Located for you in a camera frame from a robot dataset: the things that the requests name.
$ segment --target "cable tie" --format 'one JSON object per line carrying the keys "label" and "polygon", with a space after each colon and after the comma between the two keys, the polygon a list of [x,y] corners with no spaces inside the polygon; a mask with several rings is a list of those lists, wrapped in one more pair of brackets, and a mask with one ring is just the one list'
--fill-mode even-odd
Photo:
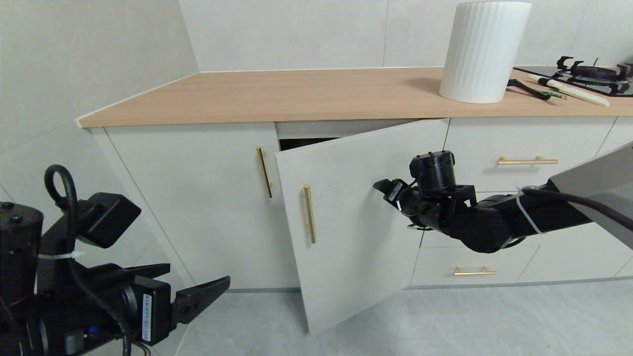
{"label": "cable tie", "polygon": [[[516,184],[516,183],[515,183],[515,185],[516,185],[517,190],[518,190],[518,192],[519,192],[519,193],[523,193],[523,191],[522,191],[522,189],[523,189],[523,188],[534,188],[534,187],[535,187],[535,186],[523,186],[523,187],[520,187],[520,186],[518,186],[518,184]],[[520,196],[521,196],[521,194],[517,194],[517,198],[516,198],[516,201],[517,201],[517,206],[518,206],[519,210],[521,210],[521,212],[523,213],[523,216],[525,216],[525,218],[527,219],[527,222],[529,222],[529,223],[530,223],[530,225],[532,226],[532,228],[534,229],[534,231],[536,231],[538,234],[541,234],[541,235],[542,235],[542,234],[544,234],[545,232],[542,232],[542,231],[541,231],[541,230],[540,230],[540,229],[536,226],[536,224],[534,223],[534,221],[532,220],[532,218],[530,217],[530,215],[528,215],[528,213],[527,213],[527,212],[525,211],[525,209],[523,208],[523,205],[521,205],[521,199],[519,199],[519,197],[520,197]]]}
{"label": "cable tie", "polygon": [[72,251],[71,253],[64,253],[63,255],[44,255],[39,254],[38,257],[43,260],[65,260],[66,258],[77,258],[85,255],[83,251]]}

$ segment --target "black tongs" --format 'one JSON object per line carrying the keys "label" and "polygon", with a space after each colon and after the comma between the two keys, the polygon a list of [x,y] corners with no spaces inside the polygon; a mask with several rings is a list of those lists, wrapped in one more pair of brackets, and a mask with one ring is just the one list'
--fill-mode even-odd
{"label": "black tongs", "polygon": [[510,80],[508,80],[508,87],[521,88],[524,91],[529,92],[531,95],[533,95],[537,99],[549,100],[551,98],[550,95],[543,94],[543,93],[541,93],[541,92],[539,92],[537,90],[534,90],[534,89],[530,88],[529,86],[526,86],[525,84],[519,82],[517,79],[510,79]]}

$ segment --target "wooden countertop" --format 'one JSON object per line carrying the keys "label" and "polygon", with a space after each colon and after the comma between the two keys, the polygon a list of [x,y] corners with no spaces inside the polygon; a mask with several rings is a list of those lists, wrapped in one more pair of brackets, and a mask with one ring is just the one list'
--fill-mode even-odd
{"label": "wooden countertop", "polygon": [[[532,87],[526,74],[511,76]],[[633,116],[633,98],[607,108],[568,98],[541,101],[508,89],[494,104],[438,95],[442,68],[199,73],[81,118],[81,127],[376,118]]]}

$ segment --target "gas stove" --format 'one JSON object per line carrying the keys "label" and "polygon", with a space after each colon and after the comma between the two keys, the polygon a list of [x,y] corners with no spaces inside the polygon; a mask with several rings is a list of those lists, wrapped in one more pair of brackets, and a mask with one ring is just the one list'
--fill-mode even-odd
{"label": "gas stove", "polygon": [[534,65],[517,66],[515,69],[540,75],[581,87],[607,96],[633,97],[633,63],[625,63],[615,67],[596,67],[581,65],[583,61],[574,61],[571,66],[565,64],[573,57],[562,56],[556,66]]}

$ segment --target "label sticker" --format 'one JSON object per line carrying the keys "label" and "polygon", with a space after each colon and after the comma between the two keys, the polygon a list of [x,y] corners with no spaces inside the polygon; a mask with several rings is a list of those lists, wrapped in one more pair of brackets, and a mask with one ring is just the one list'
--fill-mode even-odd
{"label": "label sticker", "polygon": [[152,341],[152,296],[149,294],[143,294],[141,337],[147,342]]}
{"label": "label sticker", "polygon": [[398,195],[398,193],[400,192],[400,189],[402,189],[402,186],[403,186],[402,182],[398,182],[394,190],[391,191],[391,194],[389,195],[389,197],[387,197],[387,200],[394,201],[394,199],[396,198],[396,195]]}

